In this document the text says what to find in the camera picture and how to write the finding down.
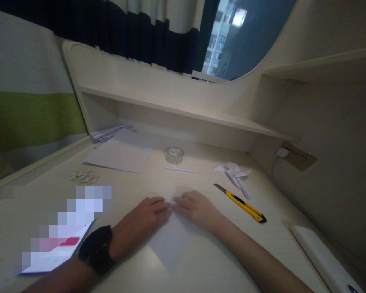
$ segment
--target cable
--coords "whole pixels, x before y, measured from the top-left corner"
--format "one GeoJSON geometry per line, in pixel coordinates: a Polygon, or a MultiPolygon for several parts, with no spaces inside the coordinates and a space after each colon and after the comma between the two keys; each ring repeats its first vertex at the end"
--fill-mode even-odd
{"type": "Polygon", "coordinates": [[[277,183],[277,181],[275,180],[274,177],[274,167],[275,167],[275,163],[277,162],[278,159],[281,159],[281,157],[276,157],[276,159],[274,160],[272,167],[271,167],[271,171],[270,171],[270,178],[272,180],[272,182],[275,184],[275,186],[279,189],[279,191],[284,195],[284,197],[286,197],[292,204],[294,204],[300,211],[302,211],[308,218],[309,220],[311,220],[313,222],[313,224],[316,225],[317,228],[319,228],[319,230],[323,233],[323,235],[329,239],[333,244],[335,245],[339,245],[341,246],[344,250],[346,250],[348,253],[352,254],[354,257],[356,257],[357,259],[359,259],[360,261],[366,263],[366,260],[363,259],[361,256],[355,254],[354,252],[352,252],[349,248],[345,247],[343,244],[341,244],[339,241],[337,241],[335,238],[333,238],[332,236],[328,235],[327,233],[325,233],[325,229],[319,224],[319,222],[316,220],[316,218],[309,213],[303,206],[301,206],[295,199],[293,199],[292,197],[290,197],[277,183]]]}

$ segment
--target desk shelf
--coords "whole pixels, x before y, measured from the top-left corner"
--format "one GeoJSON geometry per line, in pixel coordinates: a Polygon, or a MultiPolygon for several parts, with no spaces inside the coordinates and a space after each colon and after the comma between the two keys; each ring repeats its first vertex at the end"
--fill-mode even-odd
{"type": "Polygon", "coordinates": [[[302,83],[366,85],[366,49],[270,68],[263,74],[302,83]]]}
{"type": "Polygon", "coordinates": [[[145,106],[157,110],[183,115],[186,117],[218,123],[233,128],[239,128],[255,133],[282,138],[285,140],[298,141],[298,138],[289,134],[279,132],[278,130],[268,125],[257,123],[255,121],[244,119],[241,117],[235,117],[224,113],[214,112],[191,105],[170,102],[165,99],[160,99],[153,96],[146,96],[143,94],[135,93],[133,91],[128,92],[117,87],[80,86],[79,88],[81,92],[86,94],[92,94],[95,96],[109,98],[134,105],[145,106]]]}

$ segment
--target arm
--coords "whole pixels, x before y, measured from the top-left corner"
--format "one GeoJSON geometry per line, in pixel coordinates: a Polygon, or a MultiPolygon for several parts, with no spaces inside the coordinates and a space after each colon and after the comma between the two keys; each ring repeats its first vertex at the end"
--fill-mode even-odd
{"type": "Polygon", "coordinates": [[[212,233],[245,266],[263,292],[313,291],[272,254],[225,218],[213,204],[196,190],[174,200],[172,209],[212,233]]]}
{"type": "MultiPolygon", "coordinates": [[[[163,197],[145,198],[131,210],[115,227],[109,246],[110,257],[118,261],[131,253],[153,235],[170,217],[172,211],[163,197]]],[[[44,275],[25,289],[31,292],[74,292],[89,289],[99,279],[93,269],[80,261],[77,254],[44,275]]]]}

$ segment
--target curtain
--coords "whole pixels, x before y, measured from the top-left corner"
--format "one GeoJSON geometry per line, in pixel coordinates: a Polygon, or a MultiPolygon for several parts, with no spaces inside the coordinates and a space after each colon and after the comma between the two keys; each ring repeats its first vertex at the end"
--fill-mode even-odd
{"type": "Polygon", "coordinates": [[[54,33],[0,11],[0,178],[86,135],[54,33]]]}
{"type": "Polygon", "coordinates": [[[205,0],[0,0],[0,10],[128,59],[191,74],[205,0]]]}

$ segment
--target tape roll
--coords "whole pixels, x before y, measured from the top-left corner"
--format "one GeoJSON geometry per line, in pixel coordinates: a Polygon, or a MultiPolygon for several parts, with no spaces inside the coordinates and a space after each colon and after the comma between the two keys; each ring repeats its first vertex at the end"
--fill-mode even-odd
{"type": "Polygon", "coordinates": [[[166,160],[172,165],[179,165],[183,161],[184,150],[176,146],[166,149],[166,160]]]}

